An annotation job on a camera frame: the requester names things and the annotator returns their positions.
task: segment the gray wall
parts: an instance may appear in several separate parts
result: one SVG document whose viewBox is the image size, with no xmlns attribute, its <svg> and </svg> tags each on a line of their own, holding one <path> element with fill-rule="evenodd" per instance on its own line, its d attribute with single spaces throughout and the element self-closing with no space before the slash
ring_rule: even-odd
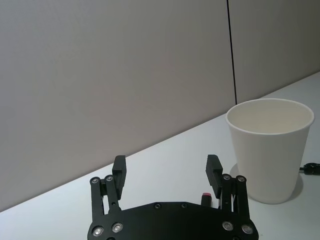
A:
<svg viewBox="0 0 320 240">
<path fill-rule="evenodd" d="M 0 210 L 234 103 L 225 0 L 2 0 Z"/>
<path fill-rule="evenodd" d="M 320 1 L 229 0 L 238 103 L 320 71 Z"/>
</svg>

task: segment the white paper cup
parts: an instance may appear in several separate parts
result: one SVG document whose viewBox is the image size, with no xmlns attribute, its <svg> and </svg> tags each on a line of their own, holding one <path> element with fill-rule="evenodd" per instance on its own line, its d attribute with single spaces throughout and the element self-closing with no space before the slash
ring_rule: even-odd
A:
<svg viewBox="0 0 320 240">
<path fill-rule="evenodd" d="M 306 105 L 276 98 L 246 101 L 227 112 L 238 170 L 247 178 L 249 196 L 267 204 L 290 198 L 314 119 Z"/>
</svg>

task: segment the white table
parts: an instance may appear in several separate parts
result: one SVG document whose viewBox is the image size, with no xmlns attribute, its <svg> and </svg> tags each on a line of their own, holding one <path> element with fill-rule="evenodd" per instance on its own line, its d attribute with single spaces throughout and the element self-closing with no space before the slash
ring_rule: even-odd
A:
<svg viewBox="0 0 320 240">
<path fill-rule="evenodd" d="M 320 72 L 266 97 L 295 100 L 313 109 L 316 117 L 302 164 L 319 163 Z M 229 173 L 236 163 L 225 115 L 127 157 L 120 207 L 128 209 L 164 201 L 200 204 L 203 192 L 213 195 L 205 173 L 208 154 L 219 156 L 224 173 Z M 112 165 L 108 165 L 1 212 L 0 239 L 86 240 L 92 221 L 89 179 L 104 178 L 111 169 Z M 319 184 L 320 176 L 301 174 L 294 196 L 285 203 L 268 205 L 249 199 L 250 218 L 258 229 L 259 239 L 319 239 Z"/>
</svg>

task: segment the cup rim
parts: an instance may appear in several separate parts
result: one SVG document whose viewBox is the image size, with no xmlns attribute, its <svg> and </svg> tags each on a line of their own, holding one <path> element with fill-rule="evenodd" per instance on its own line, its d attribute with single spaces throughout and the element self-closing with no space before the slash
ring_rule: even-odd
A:
<svg viewBox="0 0 320 240">
<path fill-rule="evenodd" d="M 300 105 L 300 106 L 306 108 L 306 109 L 311 113 L 311 120 L 310 120 L 307 124 L 305 124 L 304 126 L 302 126 L 302 127 L 300 127 L 300 128 L 297 128 L 297 129 L 295 129 L 295 130 L 293 130 L 293 131 L 277 132 L 277 133 L 264 133 L 264 132 L 248 131 L 248 130 L 244 130 L 244 129 L 240 128 L 240 127 L 237 127 L 237 126 L 233 125 L 233 124 L 229 121 L 228 115 L 229 115 L 229 113 L 230 113 L 233 109 L 235 109 L 235 108 L 237 108 L 237 107 L 239 107 L 239 106 L 241 106 L 241 105 L 244 105 L 244 104 L 246 104 L 246 103 L 258 102 L 258 101 L 265 101 L 265 100 L 277 100 L 277 101 L 290 102 L 290 103 L 294 103 L 294 104 Z M 237 129 L 238 131 L 241 131 L 241 132 L 244 132 L 244 133 L 254 134 L 254 135 L 262 135 L 262 136 L 276 136 L 276 135 L 284 135 L 284 134 L 294 133 L 294 132 L 297 132 L 297 131 L 300 131 L 300 130 L 303 130 L 303 129 L 306 129 L 306 128 L 310 127 L 311 124 L 312 124 L 312 123 L 314 122 L 314 120 L 315 120 L 315 114 L 314 114 L 314 112 L 312 111 L 312 109 L 311 109 L 310 107 L 308 107 L 307 105 L 305 105 L 305 104 L 303 104 L 303 103 L 301 103 L 301 102 L 298 102 L 298 101 L 293 101 L 293 100 L 283 99 L 283 98 L 259 98 L 259 99 L 244 101 L 244 102 L 242 102 L 242 103 L 239 103 L 239 104 L 237 104 L 237 105 L 234 105 L 233 107 L 231 107 L 231 108 L 226 112 L 226 114 L 225 114 L 225 120 L 226 120 L 226 122 L 228 123 L 228 125 L 229 125 L 230 127 L 234 128 L 234 129 Z"/>
</svg>

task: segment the black vertical line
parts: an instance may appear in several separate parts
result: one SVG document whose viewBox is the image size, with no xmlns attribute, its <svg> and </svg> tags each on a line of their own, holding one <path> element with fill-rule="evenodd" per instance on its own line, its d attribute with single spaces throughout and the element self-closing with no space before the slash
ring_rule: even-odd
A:
<svg viewBox="0 0 320 240">
<path fill-rule="evenodd" d="M 234 101 L 238 104 L 237 99 L 237 89 L 236 89 L 236 78 L 235 78 L 235 63 L 234 63 L 234 50 L 232 46 L 232 36 L 231 36 L 231 24 L 230 24 L 230 11 L 229 11 L 229 0 L 226 0 L 226 8 L 228 12 L 228 24 L 229 24 L 229 37 L 230 37 L 230 49 L 231 49 L 231 61 L 232 61 L 232 74 L 233 74 L 233 88 L 234 88 Z"/>
</svg>

